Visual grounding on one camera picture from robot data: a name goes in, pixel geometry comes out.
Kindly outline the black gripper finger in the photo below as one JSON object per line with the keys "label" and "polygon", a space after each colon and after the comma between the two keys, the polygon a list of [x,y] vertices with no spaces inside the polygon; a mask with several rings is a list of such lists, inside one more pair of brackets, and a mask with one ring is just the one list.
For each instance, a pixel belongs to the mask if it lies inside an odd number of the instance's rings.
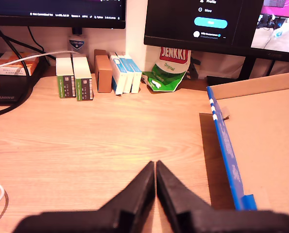
{"label": "black gripper finger", "polygon": [[108,233],[140,233],[155,199],[154,162],[148,162],[133,180],[104,206],[114,214]]}
{"label": "black gripper finger", "polygon": [[175,233],[200,233],[197,214],[211,206],[188,189],[162,161],[156,162],[157,196]]}

